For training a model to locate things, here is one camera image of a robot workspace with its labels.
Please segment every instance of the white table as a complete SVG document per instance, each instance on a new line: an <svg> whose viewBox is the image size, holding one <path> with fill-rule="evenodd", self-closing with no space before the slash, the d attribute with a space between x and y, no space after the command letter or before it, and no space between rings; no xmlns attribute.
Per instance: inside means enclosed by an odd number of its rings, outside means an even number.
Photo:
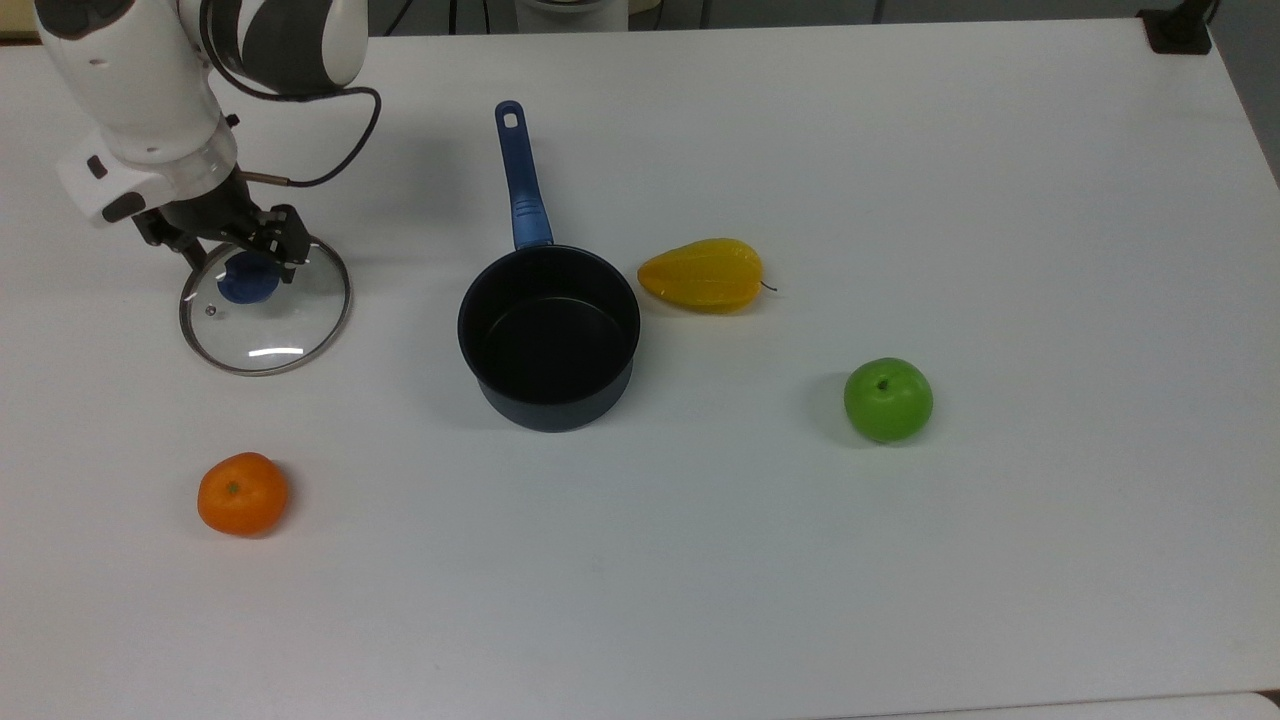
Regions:
<svg viewBox="0 0 1280 720"><path fill-rule="evenodd" d="M385 115L291 201L339 342L205 365L186 268L52 173L88 129L0 51L0 715L785 719L1280 685L1280 193L1220 58L1137 20L375 40ZM218 87L246 169L315 174L343 100ZM517 428L457 350L509 249L493 106L559 242L634 277L740 237L739 316L641 297L598 423ZM929 428L872 447L896 355ZM261 451L268 539L195 512Z"/></svg>

